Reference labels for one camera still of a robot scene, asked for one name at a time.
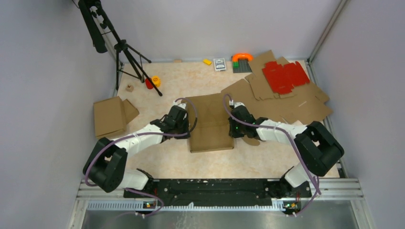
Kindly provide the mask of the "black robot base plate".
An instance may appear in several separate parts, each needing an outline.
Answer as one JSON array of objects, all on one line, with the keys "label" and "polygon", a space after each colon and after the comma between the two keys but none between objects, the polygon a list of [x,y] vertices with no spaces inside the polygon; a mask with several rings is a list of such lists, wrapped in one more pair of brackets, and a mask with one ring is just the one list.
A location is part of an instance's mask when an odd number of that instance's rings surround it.
[{"label": "black robot base plate", "polygon": [[288,198],[288,204],[310,198],[308,182],[291,187],[279,179],[155,179],[144,193],[159,197],[166,207],[255,207],[271,206]]}]

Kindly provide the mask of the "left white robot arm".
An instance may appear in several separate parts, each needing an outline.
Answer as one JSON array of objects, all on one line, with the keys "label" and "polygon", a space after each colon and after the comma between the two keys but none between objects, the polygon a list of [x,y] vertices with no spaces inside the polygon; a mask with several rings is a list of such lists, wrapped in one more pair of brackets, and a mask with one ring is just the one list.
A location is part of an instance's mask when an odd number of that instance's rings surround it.
[{"label": "left white robot arm", "polygon": [[106,193],[117,188],[131,188],[141,197],[150,196],[153,192],[151,176],[141,169],[127,169],[127,159],[172,138],[189,138],[191,131],[186,107],[185,103],[175,104],[161,119],[155,119],[124,137],[100,138],[83,168],[85,183],[100,187]]}]

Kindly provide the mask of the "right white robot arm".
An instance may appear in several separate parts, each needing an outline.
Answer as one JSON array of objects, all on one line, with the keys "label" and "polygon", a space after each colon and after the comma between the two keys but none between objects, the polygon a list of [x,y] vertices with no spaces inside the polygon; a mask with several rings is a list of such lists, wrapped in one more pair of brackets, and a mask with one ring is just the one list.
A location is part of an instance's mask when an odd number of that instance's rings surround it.
[{"label": "right white robot arm", "polygon": [[340,143],[318,121],[309,125],[285,124],[265,117],[254,118],[243,103],[234,100],[223,105],[229,114],[230,137],[275,141],[292,146],[299,163],[270,189],[276,198],[294,196],[305,182],[310,182],[319,191],[318,179],[325,176],[344,155]]}]

